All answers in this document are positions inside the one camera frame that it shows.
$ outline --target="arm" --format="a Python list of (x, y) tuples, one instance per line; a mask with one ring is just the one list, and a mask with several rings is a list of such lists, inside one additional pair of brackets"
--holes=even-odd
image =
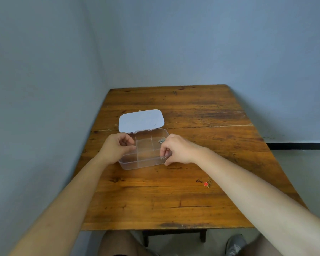
[(274, 186), (208, 148), (171, 134), (160, 156), (165, 165), (195, 163), (229, 196), (249, 221), (284, 256), (320, 255), (320, 219)]
[(110, 135), (100, 152), (39, 216), (10, 255), (69, 255), (103, 170), (134, 150), (133, 144), (126, 133)]

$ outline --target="bare leg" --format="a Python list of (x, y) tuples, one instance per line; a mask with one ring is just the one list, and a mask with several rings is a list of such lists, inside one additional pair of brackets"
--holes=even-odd
[(129, 231), (107, 231), (101, 241), (98, 256), (151, 256)]
[(237, 256), (282, 256), (282, 254), (263, 236), (246, 245)]

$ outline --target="tabletop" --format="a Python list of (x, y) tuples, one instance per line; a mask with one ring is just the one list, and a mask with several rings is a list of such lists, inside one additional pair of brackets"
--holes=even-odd
[[(118, 133), (119, 117), (162, 111), (168, 133), (206, 146), (253, 172), (303, 205), (255, 126), (227, 85), (111, 89), (98, 113), (74, 176)], [(172, 163), (103, 172), (82, 230), (253, 227), (223, 190), (195, 164)]]

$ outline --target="floor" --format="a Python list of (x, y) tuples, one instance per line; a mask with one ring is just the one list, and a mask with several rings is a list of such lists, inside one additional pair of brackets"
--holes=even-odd
[[(273, 150), (278, 162), (300, 194), (307, 207), (320, 217), (320, 150)], [(93, 232), (86, 256), (97, 255), (98, 245), (104, 232)], [(141, 241), (141, 232), (132, 231)], [(227, 239), (241, 233), (252, 241), (259, 232), (255, 228), (210, 229), (206, 243), (201, 243), (199, 234), (171, 234), (149, 238), (149, 248), (161, 256), (222, 256)]]

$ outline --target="person's right arm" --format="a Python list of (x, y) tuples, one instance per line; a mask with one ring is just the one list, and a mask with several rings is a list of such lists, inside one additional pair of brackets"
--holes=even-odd
[(253, 173), (198, 146), (170, 134), (160, 156), (173, 162), (195, 163), (229, 196), (249, 221), (284, 256), (320, 256), (320, 219), (286, 194)]

